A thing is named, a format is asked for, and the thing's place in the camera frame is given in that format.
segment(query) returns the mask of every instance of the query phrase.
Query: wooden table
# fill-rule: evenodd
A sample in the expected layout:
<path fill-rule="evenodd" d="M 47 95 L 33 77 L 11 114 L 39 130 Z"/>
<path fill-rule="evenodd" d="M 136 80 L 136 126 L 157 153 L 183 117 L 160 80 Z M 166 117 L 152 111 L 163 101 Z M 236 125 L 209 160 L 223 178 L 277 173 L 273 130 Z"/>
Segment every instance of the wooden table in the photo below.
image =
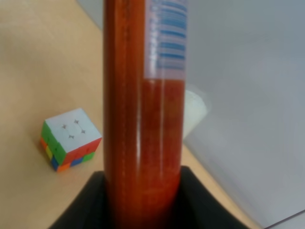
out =
<path fill-rule="evenodd" d="M 90 175 L 95 158 L 60 174 L 39 137 L 45 118 L 82 107 L 102 130 L 102 35 L 74 0 L 0 1 L 0 228 L 47 228 Z M 183 164 L 239 220 L 256 225 L 183 147 Z"/>

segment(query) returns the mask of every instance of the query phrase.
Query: black holder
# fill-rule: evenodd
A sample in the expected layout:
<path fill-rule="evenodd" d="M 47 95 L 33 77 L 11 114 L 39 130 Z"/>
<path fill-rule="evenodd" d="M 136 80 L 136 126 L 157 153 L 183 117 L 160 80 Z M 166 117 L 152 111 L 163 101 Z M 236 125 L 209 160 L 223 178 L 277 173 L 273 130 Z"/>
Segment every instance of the black holder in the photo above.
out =
<path fill-rule="evenodd" d="M 50 229 L 112 229 L 104 173 L 95 172 Z M 181 182 L 170 229 L 247 229 L 224 209 L 188 167 Z"/>

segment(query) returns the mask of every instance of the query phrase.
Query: bottle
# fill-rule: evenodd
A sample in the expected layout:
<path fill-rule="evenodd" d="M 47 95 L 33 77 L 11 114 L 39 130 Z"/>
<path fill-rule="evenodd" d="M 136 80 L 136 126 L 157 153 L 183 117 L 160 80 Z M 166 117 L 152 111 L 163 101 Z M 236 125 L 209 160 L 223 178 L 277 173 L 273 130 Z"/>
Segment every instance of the bottle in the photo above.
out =
<path fill-rule="evenodd" d="M 187 0 L 104 1 L 104 172 L 115 228 L 167 227 L 180 182 Z"/>

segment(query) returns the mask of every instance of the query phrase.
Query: red liquid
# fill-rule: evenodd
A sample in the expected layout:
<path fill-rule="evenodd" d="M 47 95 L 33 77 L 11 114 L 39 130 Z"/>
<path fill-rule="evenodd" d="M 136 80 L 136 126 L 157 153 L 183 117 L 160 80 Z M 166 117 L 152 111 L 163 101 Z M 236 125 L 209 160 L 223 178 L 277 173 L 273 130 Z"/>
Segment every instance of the red liquid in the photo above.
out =
<path fill-rule="evenodd" d="M 143 0 L 106 0 L 104 164 L 118 229 L 166 227 L 179 181 L 183 80 L 145 79 Z"/>

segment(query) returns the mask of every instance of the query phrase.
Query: gray wall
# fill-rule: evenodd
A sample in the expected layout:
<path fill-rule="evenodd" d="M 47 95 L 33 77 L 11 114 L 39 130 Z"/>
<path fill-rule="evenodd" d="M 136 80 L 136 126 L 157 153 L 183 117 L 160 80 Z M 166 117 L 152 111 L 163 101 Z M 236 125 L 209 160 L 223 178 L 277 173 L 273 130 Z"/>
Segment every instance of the gray wall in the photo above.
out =
<path fill-rule="evenodd" d="M 101 0 L 79 1 L 101 27 Z M 186 144 L 268 227 L 305 209 L 305 1 L 189 3 L 187 81 L 213 108 Z M 275 228 L 304 225 L 301 215 Z"/>

